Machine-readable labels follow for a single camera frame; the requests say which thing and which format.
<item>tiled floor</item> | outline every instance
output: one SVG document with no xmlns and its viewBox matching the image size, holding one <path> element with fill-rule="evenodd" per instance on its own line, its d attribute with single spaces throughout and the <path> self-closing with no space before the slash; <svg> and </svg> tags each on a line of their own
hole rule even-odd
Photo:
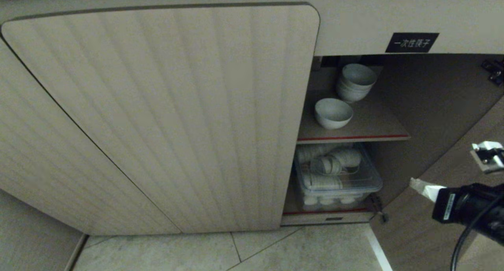
<svg viewBox="0 0 504 271">
<path fill-rule="evenodd" d="M 291 226 L 268 232 L 90 237 L 74 271 L 381 271 L 382 267 L 387 271 L 384 257 L 380 262 L 376 258 L 373 238 L 369 224 Z"/>
</svg>

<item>plastic storage box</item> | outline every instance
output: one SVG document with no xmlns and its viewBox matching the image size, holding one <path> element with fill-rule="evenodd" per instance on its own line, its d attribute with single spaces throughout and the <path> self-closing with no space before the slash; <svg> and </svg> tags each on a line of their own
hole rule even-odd
<svg viewBox="0 0 504 271">
<path fill-rule="evenodd" d="M 359 167 L 348 169 L 337 176 L 323 176 L 310 171 L 309 162 L 299 163 L 296 151 L 296 198 L 302 210 L 351 210 L 372 192 L 383 187 L 382 179 L 374 168 L 364 147 L 355 143 L 351 147 L 361 154 Z"/>
</svg>

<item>black cable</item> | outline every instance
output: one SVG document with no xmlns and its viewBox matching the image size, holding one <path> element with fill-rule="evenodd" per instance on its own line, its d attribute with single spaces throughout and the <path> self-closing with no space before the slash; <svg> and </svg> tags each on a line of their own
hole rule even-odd
<svg viewBox="0 0 504 271">
<path fill-rule="evenodd" d="M 451 271 L 456 271 L 457 270 L 457 260 L 459 258 L 459 253 L 460 250 L 462 249 L 462 245 L 464 244 L 464 241 L 466 240 L 467 236 L 471 232 L 472 228 L 478 223 L 479 219 L 483 217 L 486 213 L 488 213 L 490 210 L 492 210 L 497 203 L 499 203 L 502 199 L 504 199 L 504 193 L 501 193 L 499 196 L 497 196 L 490 204 L 486 205 L 486 207 L 479 212 L 479 214 L 471 221 L 471 223 L 465 228 L 464 232 L 459 237 L 459 240 L 457 241 L 457 244 L 455 245 L 455 249 L 453 250 L 452 254 L 452 263 L 451 263 Z"/>
</svg>

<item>black label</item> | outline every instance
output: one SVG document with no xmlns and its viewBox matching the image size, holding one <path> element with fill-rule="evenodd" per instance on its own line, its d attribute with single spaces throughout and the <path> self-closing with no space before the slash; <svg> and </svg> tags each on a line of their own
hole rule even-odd
<svg viewBox="0 0 504 271">
<path fill-rule="evenodd" d="M 429 52 L 439 33 L 394 33 L 385 52 Z"/>
</svg>

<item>ribbed cabinet door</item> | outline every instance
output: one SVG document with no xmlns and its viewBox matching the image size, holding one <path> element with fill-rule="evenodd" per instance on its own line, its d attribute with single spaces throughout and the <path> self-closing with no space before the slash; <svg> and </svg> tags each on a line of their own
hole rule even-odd
<svg viewBox="0 0 504 271">
<path fill-rule="evenodd" d="M 3 41 L 0 189 L 87 234 L 180 232 L 57 106 Z"/>
<path fill-rule="evenodd" d="M 183 232 L 280 224 L 319 17 L 308 5 L 7 22 L 51 95 Z"/>
</svg>

